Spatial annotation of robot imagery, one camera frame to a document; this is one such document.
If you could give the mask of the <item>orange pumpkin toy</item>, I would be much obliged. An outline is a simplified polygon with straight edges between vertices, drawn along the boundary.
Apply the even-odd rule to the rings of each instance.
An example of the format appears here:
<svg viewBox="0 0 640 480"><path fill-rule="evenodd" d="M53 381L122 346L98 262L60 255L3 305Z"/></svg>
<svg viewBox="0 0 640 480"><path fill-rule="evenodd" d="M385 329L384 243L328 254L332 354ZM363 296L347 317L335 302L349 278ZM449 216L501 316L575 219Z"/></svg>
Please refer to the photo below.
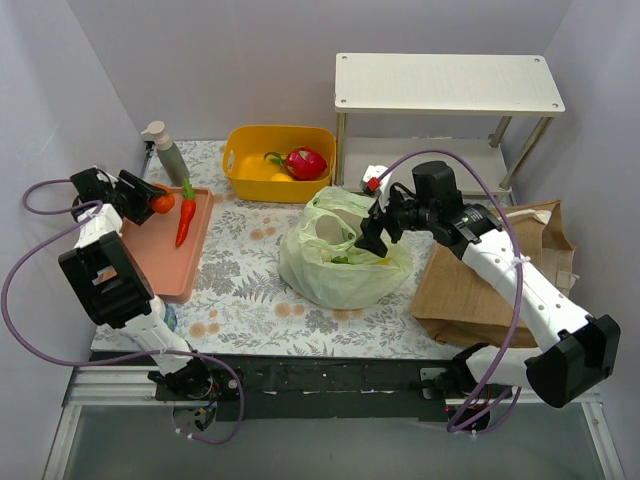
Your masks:
<svg viewBox="0 0 640 480"><path fill-rule="evenodd" d="M165 190L162 194L156 195L150 202L150 208L154 213L167 214L175 205L175 198L172 192Z"/></svg>

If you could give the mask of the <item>red chili pepper toy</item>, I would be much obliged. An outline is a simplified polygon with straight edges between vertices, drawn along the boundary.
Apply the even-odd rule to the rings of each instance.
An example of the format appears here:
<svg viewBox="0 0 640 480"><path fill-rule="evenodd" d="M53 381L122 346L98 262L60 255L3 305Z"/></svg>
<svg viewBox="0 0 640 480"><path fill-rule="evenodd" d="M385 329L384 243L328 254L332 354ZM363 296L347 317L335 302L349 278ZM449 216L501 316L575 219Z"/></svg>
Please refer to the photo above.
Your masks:
<svg viewBox="0 0 640 480"><path fill-rule="evenodd" d="M197 208L196 193L187 178L182 183L182 203L180 206L180 219L175 238L175 247L180 247L186 240L190 224Z"/></svg>

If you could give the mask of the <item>green plastic grocery bag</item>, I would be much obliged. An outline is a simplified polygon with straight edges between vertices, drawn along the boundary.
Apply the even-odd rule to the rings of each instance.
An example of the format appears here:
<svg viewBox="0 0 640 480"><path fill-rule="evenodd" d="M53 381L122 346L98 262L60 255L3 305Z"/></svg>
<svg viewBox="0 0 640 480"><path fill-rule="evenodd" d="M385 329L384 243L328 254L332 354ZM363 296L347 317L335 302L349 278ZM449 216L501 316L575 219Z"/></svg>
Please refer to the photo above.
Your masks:
<svg viewBox="0 0 640 480"><path fill-rule="evenodd" d="M385 257L354 246L372 204L371 198L340 187L321 189L281 240L282 279L306 299L329 309L367 308L398 290L413 273L408 240L392 244L384 233ZM353 264L331 263L338 256L349 257ZM377 265L383 258L393 259L394 265Z"/></svg>

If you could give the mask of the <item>red dragon fruit toy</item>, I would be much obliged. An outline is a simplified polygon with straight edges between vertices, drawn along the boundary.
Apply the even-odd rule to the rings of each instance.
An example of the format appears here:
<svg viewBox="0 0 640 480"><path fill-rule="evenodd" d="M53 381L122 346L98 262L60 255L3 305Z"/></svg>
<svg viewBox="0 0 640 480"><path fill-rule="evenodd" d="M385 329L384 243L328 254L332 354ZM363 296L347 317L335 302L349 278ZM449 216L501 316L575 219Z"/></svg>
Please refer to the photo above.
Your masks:
<svg viewBox="0 0 640 480"><path fill-rule="evenodd" d="M263 159L282 167L294 179L300 181L315 181L321 178L328 168L327 161L307 147L298 147L287 154L267 152Z"/></svg>

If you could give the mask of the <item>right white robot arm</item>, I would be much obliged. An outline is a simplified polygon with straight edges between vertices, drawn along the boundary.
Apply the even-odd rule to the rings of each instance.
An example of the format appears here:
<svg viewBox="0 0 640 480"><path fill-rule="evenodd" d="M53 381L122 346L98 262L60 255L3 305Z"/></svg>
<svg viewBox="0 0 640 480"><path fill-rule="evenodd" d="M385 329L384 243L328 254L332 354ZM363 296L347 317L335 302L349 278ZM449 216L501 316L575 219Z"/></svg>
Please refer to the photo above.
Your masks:
<svg viewBox="0 0 640 480"><path fill-rule="evenodd" d="M503 210L464 202L443 161L414 167L413 190L393 182L391 172L383 165L365 170L361 188L375 201L361 222L356 247L383 257L384 233L397 243L406 231L430 232L511 306L536 343L533 349L476 344L456 355L435 385L454 387L469 398L489 383L527 388L561 408L612 374L620 326L609 315L592 316L561 293L521 253Z"/></svg>

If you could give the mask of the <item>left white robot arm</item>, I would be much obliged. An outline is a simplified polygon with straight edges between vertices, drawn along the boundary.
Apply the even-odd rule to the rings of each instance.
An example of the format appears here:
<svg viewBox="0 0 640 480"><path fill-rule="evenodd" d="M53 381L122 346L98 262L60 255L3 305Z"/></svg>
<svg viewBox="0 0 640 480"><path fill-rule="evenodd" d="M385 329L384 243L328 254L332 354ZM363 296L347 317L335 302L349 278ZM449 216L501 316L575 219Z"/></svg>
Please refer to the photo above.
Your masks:
<svg viewBox="0 0 640 480"><path fill-rule="evenodd" d="M81 305L98 326L108 325L153 353L158 370L149 375L172 393L200 400L213 387L204 362L176 333L173 308L153 292L121 239L125 220L141 226L167 213L161 200L169 191L126 170L114 177L91 167L70 177L77 191L73 216L81 225L73 249L58 262Z"/></svg>

